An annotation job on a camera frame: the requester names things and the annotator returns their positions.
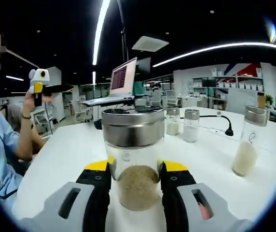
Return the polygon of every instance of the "laptop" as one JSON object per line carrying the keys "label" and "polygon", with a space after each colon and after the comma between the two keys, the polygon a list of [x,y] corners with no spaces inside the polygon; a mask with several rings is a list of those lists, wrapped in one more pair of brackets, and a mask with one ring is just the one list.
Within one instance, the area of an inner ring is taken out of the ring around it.
{"label": "laptop", "polygon": [[136,71],[137,57],[133,58],[112,70],[110,93],[108,97],[83,101],[89,106],[101,105],[110,102],[132,100],[133,84]]}

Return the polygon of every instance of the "glass jar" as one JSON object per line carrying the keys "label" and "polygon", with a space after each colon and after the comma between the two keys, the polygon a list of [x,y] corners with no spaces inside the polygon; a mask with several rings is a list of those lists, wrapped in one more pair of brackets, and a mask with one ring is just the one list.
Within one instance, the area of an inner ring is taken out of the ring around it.
{"label": "glass jar", "polygon": [[199,110],[187,109],[184,114],[183,140],[189,143],[197,141],[199,131]]}
{"label": "glass jar", "polygon": [[129,210],[151,208],[158,195],[159,148],[165,134],[164,110],[155,107],[108,109],[103,134],[120,203]]}
{"label": "glass jar", "polygon": [[261,142],[267,121],[266,109],[246,106],[241,140],[232,164],[236,175],[246,176],[255,167],[258,158],[257,145]]}
{"label": "glass jar", "polygon": [[179,133],[180,110],[178,108],[167,108],[166,133],[177,135]]}

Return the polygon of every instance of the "white robot head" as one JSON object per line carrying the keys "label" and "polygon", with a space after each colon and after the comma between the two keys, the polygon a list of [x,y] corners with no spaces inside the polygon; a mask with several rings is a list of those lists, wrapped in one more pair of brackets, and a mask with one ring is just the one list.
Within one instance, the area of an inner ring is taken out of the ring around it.
{"label": "white robot head", "polygon": [[49,72],[46,69],[32,69],[28,74],[28,77],[30,79],[30,85],[33,85],[36,82],[40,82],[46,86],[49,85],[50,82]]}

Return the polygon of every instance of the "potted plant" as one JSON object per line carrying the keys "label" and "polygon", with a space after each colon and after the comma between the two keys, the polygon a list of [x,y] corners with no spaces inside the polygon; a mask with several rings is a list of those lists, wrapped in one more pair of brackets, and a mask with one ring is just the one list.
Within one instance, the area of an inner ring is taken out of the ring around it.
{"label": "potted plant", "polygon": [[273,97],[271,95],[266,95],[265,102],[267,106],[269,107],[270,105],[273,105]]}

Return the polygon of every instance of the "black ceiling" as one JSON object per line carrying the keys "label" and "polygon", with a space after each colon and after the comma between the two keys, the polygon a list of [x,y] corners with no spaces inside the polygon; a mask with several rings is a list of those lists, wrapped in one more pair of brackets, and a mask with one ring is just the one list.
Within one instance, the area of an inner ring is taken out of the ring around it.
{"label": "black ceiling", "polygon": [[[261,5],[223,0],[120,2],[130,58],[151,57],[152,65],[212,45],[269,40],[264,17],[270,16],[272,9],[271,4],[265,1]],[[123,62],[121,18],[117,0],[111,0],[102,31],[98,63],[96,67],[92,65],[101,3],[102,0],[7,2],[0,9],[0,33],[3,33],[7,48],[25,59],[41,68],[57,66],[62,71],[63,83],[92,83],[94,70],[98,81],[101,81],[101,77],[110,76],[112,69]],[[155,53],[131,50],[145,34],[163,38],[169,45]],[[176,69],[233,62],[271,62],[276,65],[276,49],[247,47],[210,51],[153,68],[152,76],[172,73]],[[22,77],[26,81],[6,78],[3,85],[17,87],[25,83],[27,86],[31,68],[13,55],[4,55],[2,73]]]}

